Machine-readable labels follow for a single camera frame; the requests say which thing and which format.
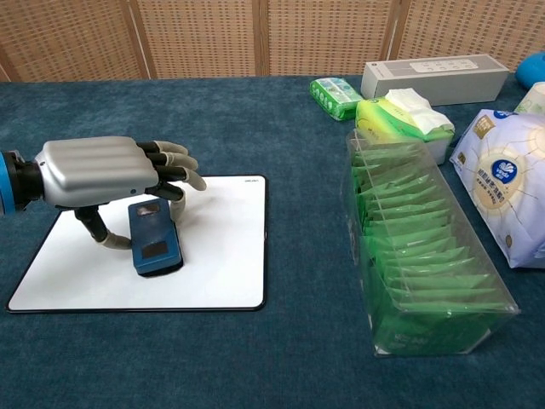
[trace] blue carpet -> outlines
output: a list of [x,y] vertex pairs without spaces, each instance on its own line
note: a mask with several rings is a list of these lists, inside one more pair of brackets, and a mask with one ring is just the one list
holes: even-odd
[[[0,147],[95,135],[185,144],[204,175],[269,180],[268,300],[255,313],[0,312],[2,408],[420,408],[545,406],[545,273],[514,271],[450,164],[446,180],[522,314],[470,355],[377,359],[340,199],[345,135],[313,78],[0,84]],[[359,88],[359,78],[349,82]],[[438,108],[459,136],[481,107]],[[0,219],[6,303],[56,211]]]

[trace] phone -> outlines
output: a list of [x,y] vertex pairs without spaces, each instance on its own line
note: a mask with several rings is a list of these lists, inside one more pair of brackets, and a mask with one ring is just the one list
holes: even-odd
[[142,277],[173,273],[183,267],[169,201],[153,199],[129,206],[133,264]]

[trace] clear plastic box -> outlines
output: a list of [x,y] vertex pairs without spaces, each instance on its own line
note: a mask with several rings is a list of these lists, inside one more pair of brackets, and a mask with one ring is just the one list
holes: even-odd
[[421,141],[347,137],[353,257],[377,355],[467,354],[519,313]]

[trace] silver robotic hand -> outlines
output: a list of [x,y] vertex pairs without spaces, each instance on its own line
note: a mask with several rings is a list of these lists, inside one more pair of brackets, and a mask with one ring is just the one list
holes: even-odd
[[42,199],[75,216],[100,244],[128,249],[130,240],[110,232],[99,206],[139,194],[170,200],[174,216],[185,207],[183,181],[206,189],[197,161],[167,141],[137,143],[126,136],[49,141],[31,162],[17,152],[0,155],[0,215],[24,210]]

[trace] wicker screen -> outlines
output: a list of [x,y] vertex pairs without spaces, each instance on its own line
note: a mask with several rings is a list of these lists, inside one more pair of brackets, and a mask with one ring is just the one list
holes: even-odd
[[360,74],[379,60],[388,0],[269,0],[272,75]]
[[141,78],[118,1],[1,0],[0,41],[22,81]]
[[489,54],[514,71],[544,49],[543,0],[412,0],[397,58]]
[[138,0],[158,78],[255,74],[251,0]]

